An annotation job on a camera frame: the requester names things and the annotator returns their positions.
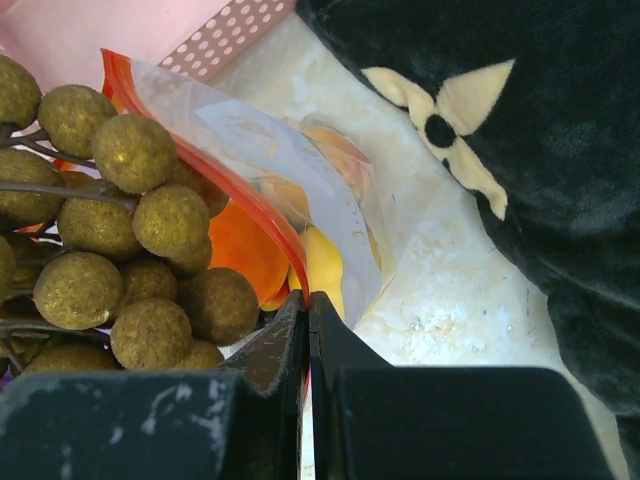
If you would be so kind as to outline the brown longan bunch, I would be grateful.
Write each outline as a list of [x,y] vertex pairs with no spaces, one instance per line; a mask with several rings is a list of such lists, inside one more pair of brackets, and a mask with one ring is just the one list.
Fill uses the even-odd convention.
[[258,326],[229,197],[158,122],[1,60],[1,373],[210,370]]

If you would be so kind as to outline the clear zip bag orange zipper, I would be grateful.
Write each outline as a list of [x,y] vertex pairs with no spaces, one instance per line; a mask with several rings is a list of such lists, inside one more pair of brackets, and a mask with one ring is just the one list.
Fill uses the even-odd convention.
[[308,293],[314,227],[342,261],[343,319],[354,327],[395,270],[373,165],[314,118],[275,119],[184,74],[104,49],[104,86],[128,113],[160,123],[179,157],[217,184],[281,248]]

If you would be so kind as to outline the pink plastic basket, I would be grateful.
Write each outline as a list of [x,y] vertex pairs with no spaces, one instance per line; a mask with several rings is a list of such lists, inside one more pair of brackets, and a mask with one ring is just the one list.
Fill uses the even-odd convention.
[[102,50],[208,82],[294,9],[292,1],[4,1],[1,51],[43,90],[100,88]]

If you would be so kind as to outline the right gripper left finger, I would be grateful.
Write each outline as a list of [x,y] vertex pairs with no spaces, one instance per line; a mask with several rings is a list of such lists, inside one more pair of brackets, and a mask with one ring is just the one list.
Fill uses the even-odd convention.
[[309,364],[300,292],[210,371],[43,373],[1,397],[5,479],[296,479]]

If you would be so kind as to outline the yellow lemon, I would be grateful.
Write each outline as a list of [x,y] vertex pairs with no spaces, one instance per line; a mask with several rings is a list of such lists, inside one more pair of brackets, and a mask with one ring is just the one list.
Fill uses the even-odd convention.
[[[307,276],[311,292],[324,291],[341,320],[345,320],[344,302],[341,291],[343,263],[334,244],[316,227],[309,227],[300,234],[307,247]],[[265,312],[278,310],[292,290],[301,285],[292,267],[280,290],[261,306]]]

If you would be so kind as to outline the orange persimmon with green calyx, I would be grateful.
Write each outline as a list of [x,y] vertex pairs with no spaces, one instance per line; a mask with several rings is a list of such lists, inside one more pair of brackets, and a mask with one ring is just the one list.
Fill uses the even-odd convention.
[[289,260],[280,247],[237,202],[230,200],[210,221],[213,253],[209,267],[242,274],[254,288],[260,308],[275,311],[285,301]]

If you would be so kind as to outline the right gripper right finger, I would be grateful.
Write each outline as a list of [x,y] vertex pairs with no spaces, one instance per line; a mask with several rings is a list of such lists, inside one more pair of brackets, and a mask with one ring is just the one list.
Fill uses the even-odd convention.
[[308,311],[320,479],[608,479],[583,403],[538,367],[401,367],[340,319]]

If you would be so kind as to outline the black pillow cream flowers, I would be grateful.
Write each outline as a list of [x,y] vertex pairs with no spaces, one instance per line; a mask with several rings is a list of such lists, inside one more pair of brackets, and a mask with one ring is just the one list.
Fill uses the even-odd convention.
[[547,298],[561,359],[639,475],[639,5],[301,1],[359,81],[404,110]]

